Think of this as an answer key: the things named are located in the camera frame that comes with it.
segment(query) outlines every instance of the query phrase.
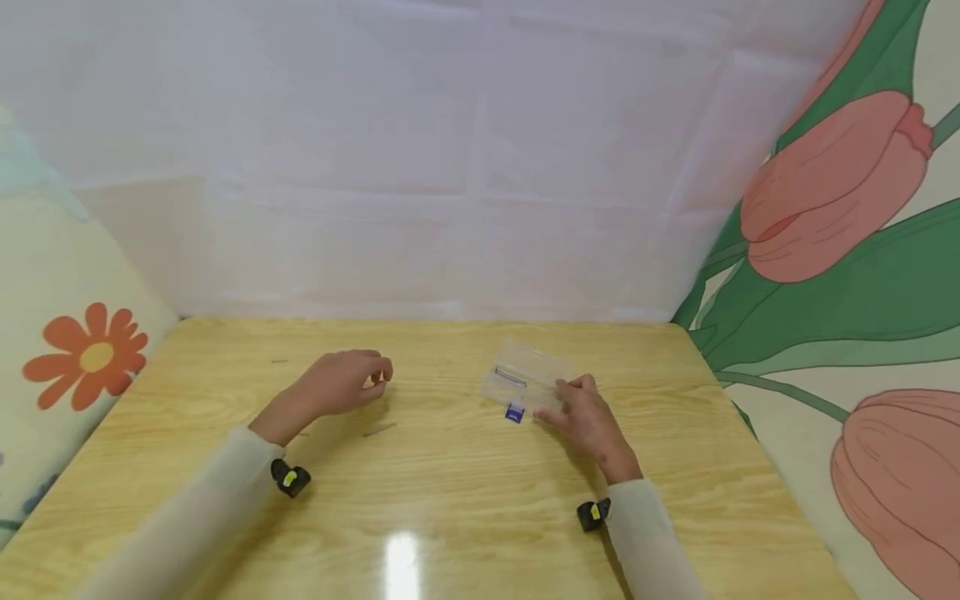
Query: white fabric backdrop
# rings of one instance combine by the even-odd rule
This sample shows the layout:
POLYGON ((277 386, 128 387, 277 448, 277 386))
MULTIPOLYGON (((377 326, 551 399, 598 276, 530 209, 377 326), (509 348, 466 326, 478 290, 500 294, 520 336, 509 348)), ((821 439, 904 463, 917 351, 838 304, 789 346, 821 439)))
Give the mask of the white fabric backdrop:
POLYGON ((0 103, 187 314, 665 321, 862 0, 7 0, 0 103))

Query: wrist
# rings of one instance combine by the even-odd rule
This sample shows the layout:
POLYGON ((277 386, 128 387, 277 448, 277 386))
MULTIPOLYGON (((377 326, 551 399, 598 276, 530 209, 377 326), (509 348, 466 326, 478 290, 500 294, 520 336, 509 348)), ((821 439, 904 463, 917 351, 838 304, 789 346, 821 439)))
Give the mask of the wrist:
POLYGON ((253 418, 248 428, 265 442, 285 447, 293 441, 302 427, 296 426, 276 402, 268 404, 253 418))
POLYGON ((636 459, 633 449, 626 444, 599 452, 595 460, 609 486, 625 481, 643 479, 640 462, 636 459))

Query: clear plastic box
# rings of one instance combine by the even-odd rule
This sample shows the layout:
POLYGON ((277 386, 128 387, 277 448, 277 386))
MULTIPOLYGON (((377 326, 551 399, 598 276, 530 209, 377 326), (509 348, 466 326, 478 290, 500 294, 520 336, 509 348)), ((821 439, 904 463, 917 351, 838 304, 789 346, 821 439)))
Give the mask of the clear plastic box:
POLYGON ((573 367, 564 361, 530 348, 517 340, 505 340, 493 366, 484 376, 481 396, 505 406, 524 410, 538 406, 560 409, 557 379, 572 379, 573 367))

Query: beige long sleeve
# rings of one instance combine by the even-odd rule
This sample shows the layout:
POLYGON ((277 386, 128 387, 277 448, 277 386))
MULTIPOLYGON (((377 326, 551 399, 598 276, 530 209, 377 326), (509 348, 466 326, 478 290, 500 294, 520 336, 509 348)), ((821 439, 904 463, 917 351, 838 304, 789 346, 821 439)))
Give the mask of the beige long sleeve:
POLYGON ((634 600, 708 600, 654 485, 610 486, 607 532, 634 600))
POLYGON ((270 463, 283 453, 246 427, 231 430, 190 483, 84 582, 76 600, 179 597, 272 492, 270 463))

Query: hand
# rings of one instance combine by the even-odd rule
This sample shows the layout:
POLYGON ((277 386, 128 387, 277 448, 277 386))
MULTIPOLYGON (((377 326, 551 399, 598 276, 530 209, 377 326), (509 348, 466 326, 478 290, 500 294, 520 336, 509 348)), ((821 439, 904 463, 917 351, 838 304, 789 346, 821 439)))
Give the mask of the hand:
POLYGON ((276 395, 250 430, 271 444, 287 445, 317 418, 346 413, 380 398, 393 377, 393 363, 376 350, 324 354, 276 395))
POLYGON ((540 407, 534 410, 534 417, 560 429, 596 461, 609 485, 642 479, 636 455, 610 406, 597 392, 593 375, 581 375, 569 383, 558 379, 557 391, 564 401, 563 411, 540 407))

